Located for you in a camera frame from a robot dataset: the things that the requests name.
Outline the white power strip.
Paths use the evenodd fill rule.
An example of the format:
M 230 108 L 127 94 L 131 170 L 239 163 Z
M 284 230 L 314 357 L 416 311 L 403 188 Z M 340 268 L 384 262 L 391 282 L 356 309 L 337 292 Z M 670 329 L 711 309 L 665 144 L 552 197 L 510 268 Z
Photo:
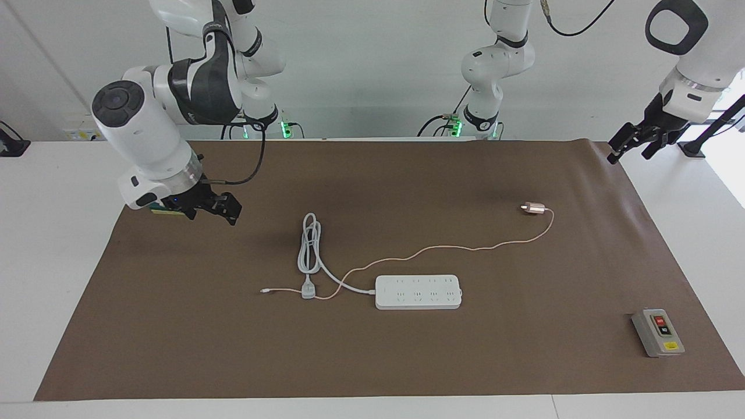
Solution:
M 379 310 L 455 310 L 462 303 L 453 274 L 381 275 L 374 291 Z

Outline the black stand with pole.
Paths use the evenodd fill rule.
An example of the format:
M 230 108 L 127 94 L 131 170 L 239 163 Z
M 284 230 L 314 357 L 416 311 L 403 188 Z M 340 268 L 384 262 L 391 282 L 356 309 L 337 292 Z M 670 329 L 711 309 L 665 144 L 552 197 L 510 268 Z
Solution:
M 718 135 L 719 130 L 725 125 L 734 127 L 740 119 L 735 119 L 737 115 L 742 114 L 745 118 L 745 94 L 741 95 L 726 111 L 715 119 L 708 127 L 700 133 L 693 141 L 679 141 L 678 147 L 689 158 L 705 158 L 702 147 L 711 137 Z

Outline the brown table mat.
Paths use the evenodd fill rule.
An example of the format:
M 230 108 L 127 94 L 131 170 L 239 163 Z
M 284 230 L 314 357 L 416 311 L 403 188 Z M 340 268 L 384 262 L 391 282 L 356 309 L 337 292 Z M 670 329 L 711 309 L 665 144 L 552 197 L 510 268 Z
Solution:
M 575 141 L 268 144 L 235 226 L 123 209 L 37 400 L 745 389 L 625 170 Z M 542 215 L 520 206 L 542 203 Z M 379 310 L 453 274 L 455 310 Z M 649 357 L 630 317 L 668 313 Z

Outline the grey push button box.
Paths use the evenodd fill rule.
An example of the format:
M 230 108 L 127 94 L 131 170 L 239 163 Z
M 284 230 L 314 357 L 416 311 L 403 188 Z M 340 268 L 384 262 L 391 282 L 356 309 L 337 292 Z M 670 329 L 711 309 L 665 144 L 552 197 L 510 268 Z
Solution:
M 686 352 L 668 313 L 663 308 L 644 308 L 631 315 L 630 320 L 649 357 L 662 358 Z

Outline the black clamp mount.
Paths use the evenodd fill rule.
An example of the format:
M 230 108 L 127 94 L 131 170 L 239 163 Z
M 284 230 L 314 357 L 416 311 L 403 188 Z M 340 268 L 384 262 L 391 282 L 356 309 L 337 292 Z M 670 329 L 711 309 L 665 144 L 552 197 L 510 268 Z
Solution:
M 21 157 L 29 146 L 30 140 L 26 140 L 8 123 L 0 120 L 0 157 Z

